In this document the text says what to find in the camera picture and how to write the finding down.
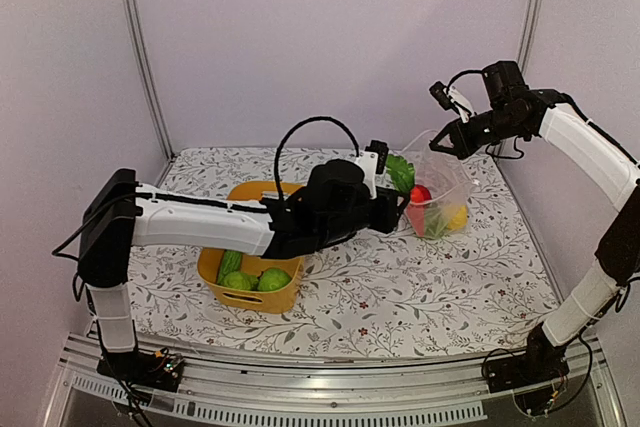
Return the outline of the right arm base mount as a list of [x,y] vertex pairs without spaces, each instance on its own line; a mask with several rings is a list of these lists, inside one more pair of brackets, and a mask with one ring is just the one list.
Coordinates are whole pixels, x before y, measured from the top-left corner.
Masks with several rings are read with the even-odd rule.
[[514,402],[528,416],[547,415],[566,386],[569,366],[565,353],[566,347],[553,346],[538,325],[527,336],[523,353],[504,348],[491,351],[483,360],[481,375],[491,393],[543,384],[540,389],[517,394]]

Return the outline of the yellow plastic basket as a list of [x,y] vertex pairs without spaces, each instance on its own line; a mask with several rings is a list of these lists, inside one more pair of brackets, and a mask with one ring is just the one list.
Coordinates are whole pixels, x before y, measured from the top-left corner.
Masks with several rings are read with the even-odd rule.
[[[275,182],[249,181],[241,183],[231,190],[227,199],[246,201],[261,200],[263,197],[277,200]],[[288,260],[272,260],[243,254],[240,271],[247,275],[259,278],[270,268],[279,268],[291,277],[290,282],[281,289],[262,292],[232,289],[217,283],[219,266],[224,253],[224,250],[204,248],[197,261],[198,274],[221,304],[269,314],[281,314],[293,308],[303,274],[304,256]]]

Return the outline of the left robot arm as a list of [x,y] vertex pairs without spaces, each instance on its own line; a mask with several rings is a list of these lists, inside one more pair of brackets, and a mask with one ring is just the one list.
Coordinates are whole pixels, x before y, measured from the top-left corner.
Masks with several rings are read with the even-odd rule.
[[89,290],[103,349],[128,381],[148,373],[137,350],[127,281],[134,246],[187,245],[289,260],[346,242],[363,229],[390,233],[409,204],[394,189],[371,187],[363,174],[312,177],[278,199],[228,201],[180,195],[116,171],[85,210],[81,225],[52,251],[79,243],[73,256]]

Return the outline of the orange toy carrot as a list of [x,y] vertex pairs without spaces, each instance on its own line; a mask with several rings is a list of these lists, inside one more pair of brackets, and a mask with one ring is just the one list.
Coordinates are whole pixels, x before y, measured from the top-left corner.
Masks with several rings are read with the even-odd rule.
[[422,238],[432,238],[437,226],[438,213],[429,205],[410,204],[406,214],[415,234]]

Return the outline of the green toy grapes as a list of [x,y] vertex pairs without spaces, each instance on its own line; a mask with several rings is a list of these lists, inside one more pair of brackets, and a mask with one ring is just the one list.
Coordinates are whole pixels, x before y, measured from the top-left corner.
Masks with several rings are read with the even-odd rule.
[[449,218],[447,212],[435,205],[428,207],[424,212],[424,237],[436,240],[448,232]]

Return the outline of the green toy lettuce leaf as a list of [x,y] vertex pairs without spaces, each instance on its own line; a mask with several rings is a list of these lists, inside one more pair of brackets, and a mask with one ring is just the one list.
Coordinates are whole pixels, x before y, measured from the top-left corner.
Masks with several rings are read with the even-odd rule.
[[415,186],[415,167],[401,155],[389,154],[386,159],[386,172],[394,188],[409,194]]

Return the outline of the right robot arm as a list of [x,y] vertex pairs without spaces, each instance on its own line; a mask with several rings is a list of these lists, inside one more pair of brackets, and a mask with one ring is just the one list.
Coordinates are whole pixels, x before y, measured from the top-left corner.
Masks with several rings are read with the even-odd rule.
[[529,334],[517,374],[537,383],[584,328],[609,309],[620,310],[639,274],[639,164],[598,129],[572,98],[552,89],[516,87],[490,97],[492,107],[474,113],[452,87],[434,84],[430,93],[445,110],[457,113],[431,141],[434,152],[466,159],[502,140],[539,138],[581,172],[608,204],[612,218],[593,262],[560,306]]

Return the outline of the red toy tomato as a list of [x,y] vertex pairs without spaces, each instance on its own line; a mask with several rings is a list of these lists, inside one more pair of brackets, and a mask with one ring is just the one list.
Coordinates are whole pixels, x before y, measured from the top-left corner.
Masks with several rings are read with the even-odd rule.
[[424,204],[432,200],[429,189],[423,185],[416,184],[410,192],[410,201],[412,204]]

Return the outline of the yellow toy lemon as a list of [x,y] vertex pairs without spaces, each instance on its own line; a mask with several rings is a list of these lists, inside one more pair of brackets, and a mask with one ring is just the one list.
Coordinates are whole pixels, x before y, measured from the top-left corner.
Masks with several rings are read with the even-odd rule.
[[467,205],[449,204],[444,209],[447,220],[447,230],[456,232],[464,229],[468,222]]

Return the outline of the clear zip top bag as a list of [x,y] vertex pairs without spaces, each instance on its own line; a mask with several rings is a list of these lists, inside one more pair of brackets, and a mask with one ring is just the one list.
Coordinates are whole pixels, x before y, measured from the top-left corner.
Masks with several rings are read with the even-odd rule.
[[[430,149],[429,142],[435,135],[435,130],[421,132],[400,155],[414,164],[415,185],[427,187],[432,195],[432,200],[422,205],[435,205],[443,209],[449,204],[467,205],[469,218],[470,195],[479,182],[471,179],[456,157]],[[460,231],[448,231],[444,236]]]

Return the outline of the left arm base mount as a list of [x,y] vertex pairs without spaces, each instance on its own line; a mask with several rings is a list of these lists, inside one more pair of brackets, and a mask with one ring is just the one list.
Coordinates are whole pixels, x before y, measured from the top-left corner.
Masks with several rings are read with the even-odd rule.
[[177,392],[185,367],[181,354],[162,348],[153,353],[135,347],[130,352],[112,353],[101,345],[97,372],[122,384]]

